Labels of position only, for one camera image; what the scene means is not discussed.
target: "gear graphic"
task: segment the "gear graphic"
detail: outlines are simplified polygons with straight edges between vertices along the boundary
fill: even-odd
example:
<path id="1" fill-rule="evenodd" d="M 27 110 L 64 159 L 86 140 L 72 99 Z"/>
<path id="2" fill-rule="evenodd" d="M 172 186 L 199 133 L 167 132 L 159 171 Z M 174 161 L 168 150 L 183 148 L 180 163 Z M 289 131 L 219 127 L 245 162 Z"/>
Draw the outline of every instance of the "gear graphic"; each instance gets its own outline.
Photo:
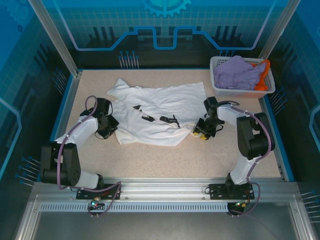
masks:
<path id="1" fill-rule="evenodd" d="M 180 10 L 187 9 L 186 5 L 191 4 L 191 0 L 141 0 L 141 3 L 150 14 L 166 18 L 168 15 L 173 17 L 174 14 L 180 14 Z"/>
<path id="2" fill-rule="evenodd" d="M 28 0 L 0 0 L 0 7 L 5 6 L 10 16 L 18 23 L 24 25 L 30 14 Z"/>

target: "beige work surface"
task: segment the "beige work surface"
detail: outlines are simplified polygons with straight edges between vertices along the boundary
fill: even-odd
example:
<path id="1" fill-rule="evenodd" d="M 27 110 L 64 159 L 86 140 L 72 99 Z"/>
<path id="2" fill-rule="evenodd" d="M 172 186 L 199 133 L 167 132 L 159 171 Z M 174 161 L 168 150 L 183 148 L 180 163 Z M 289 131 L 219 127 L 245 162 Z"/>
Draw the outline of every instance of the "beige work surface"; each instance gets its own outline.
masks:
<path id="1" fill-rule="evenodd" d="M 69 130 L 85 109 L 85 100 L 90 95 L 112 100 L 106 95 L 118 78 L 129 86 L 161 88 L 203 82 L 207 97 L 214 95 L 210 71 L 187 70 L 84 70 L 79 82 L 68 121 Z M 257 99 L 225 98 L 234 100 L 240 108 L 252 113 L 261 112 Z M 120 145 L 115 134 L 106 140 L 90 136 L 79 151 L 81 169 L 104 177 L 226 177 L 234 169 L 240 152 L 237 130 L 226 123 L 215 138 L 207 141 L 187 136 L 178 146 L 155 146 L 142 143 Z M 273 152 L 262 160 L 253 172 L 255 177 L 280 177 Z"/>

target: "orange cloth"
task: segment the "orange cloth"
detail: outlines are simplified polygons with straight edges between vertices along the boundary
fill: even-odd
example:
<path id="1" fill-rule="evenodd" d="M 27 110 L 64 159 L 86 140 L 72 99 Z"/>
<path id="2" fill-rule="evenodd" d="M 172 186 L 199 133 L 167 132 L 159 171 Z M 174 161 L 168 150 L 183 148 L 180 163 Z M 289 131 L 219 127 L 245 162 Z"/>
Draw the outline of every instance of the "orange cloth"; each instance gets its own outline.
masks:
<path id="1" fill-rule="evenodd" d="M 270 61 L 269 60 L 264 60 L 260 62 L 260 64 L 266 63 L 264 71 L 260 75 L 260 80 L 259 82 L 255 85 L 254 90 L 256 91 L 267 91 L 268 87 L 265 85 L 265 77 L 268 75 L 268 72 L 270 70 Z M 252 66 L 256 67 L 257 64 L 255 63 L 250 63 Z"/>

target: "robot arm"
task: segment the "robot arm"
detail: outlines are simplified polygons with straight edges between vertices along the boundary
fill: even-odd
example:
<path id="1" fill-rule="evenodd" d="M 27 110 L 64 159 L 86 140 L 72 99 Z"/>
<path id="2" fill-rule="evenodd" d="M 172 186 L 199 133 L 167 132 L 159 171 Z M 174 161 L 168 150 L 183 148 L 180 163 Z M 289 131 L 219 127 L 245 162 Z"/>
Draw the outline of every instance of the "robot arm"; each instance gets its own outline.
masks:
<path id="1" fill-rule="evenodd" d="M 100 185 L 104 186 L 101 175 L 81 170 L 78 148 L 81 148 L 93 133 L 98 133 L 107 139 L 117 130 L 119 123 L 111 113 L 109 114 L 110 106 L 108 100 L 97 98 L 97 107 L 93 113 L 94 108 L 85 110 L 80 114 L 72 131 L 42 146 L 40 179 L 43 183 L 57 184 L 58 153 L 66 139 L 60 158 L 60 183 L 88 189 L 99 189 Z"/>
<path id="2" fill-rule="evenodd" d="M 266 133 L 252 116 L 245 111 L 234 108 L 231 101 L 218 102 L 215 97 L 209 97 L 204 101 L 204 106 L 208 118 L 205 120 L 200 118 L 193 132 L 196 134 L 202 133 L 204 139 L 207 140 L 210 137 L 215 137 L 219 125 L 228 122 L 235 126 L 240 157 L 235 169 L 227 176 L 227 182 L 232 187 L 247 184 L 248 173 L 255 161 L 268 151 L 269 141 Z M 271 150 L 273 150 L 275 141 L 271 134 L 267 115 L 260 112 L 255 114 L 254 117 L 260 120 L 267 129 L 271 138 Z"/>

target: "white cloth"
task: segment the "white cloth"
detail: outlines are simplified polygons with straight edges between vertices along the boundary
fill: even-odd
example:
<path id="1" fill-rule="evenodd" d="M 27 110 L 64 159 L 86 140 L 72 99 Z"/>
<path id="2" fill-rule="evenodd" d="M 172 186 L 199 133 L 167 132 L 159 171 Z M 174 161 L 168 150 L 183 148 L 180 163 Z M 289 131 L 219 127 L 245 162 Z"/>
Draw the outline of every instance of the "white cloth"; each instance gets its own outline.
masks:
<path id="1" fill-rule="evenodd" d="M 121 78 L 107 94 L 117 98 L 112 103 L 113 116 L 119 122 L 116 138 L 120 144 L 144 143 L 176 146 L 193 130 L 206 113 L 205 88 L 202 82 L 162 88 L 130 87 Z M 141 105 L 139 110 L 133 108 Z M 149 115 L 155 121 L 142 116 Z M 166 123 L 161 116 L 178 120 Z"/>

